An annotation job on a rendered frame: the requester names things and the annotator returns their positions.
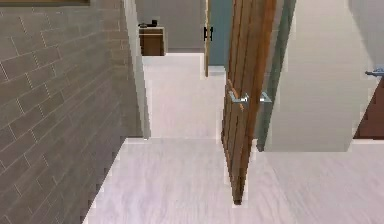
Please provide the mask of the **brown wooden crate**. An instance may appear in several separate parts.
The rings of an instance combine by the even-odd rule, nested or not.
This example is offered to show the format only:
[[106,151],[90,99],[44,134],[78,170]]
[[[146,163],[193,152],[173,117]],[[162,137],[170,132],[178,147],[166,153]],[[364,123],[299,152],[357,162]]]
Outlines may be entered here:
[[165,55],[165,31],[163,27],[140,28],[139,37],[143,56]]

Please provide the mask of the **brown wooden room door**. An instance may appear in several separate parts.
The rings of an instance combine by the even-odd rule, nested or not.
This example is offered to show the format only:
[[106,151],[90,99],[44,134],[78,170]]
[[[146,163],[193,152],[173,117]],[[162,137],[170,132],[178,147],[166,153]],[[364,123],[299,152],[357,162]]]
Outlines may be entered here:
[[[277,0],[233,0],[229,71],[225,84],[221,142],[232,190],[232,200],[242,203],[260,96],[267,66]],[[249,95],[241,109],[228,92]]]

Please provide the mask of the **teal room door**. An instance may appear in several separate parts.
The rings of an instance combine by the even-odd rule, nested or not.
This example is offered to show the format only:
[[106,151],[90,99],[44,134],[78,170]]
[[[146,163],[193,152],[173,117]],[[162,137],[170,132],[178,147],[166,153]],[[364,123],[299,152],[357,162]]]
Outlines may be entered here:
[[214,28],[213,39],[204,40],[206,77],[224,74],[228,68],[232,10],[232,0],[205,0],[204,28]]

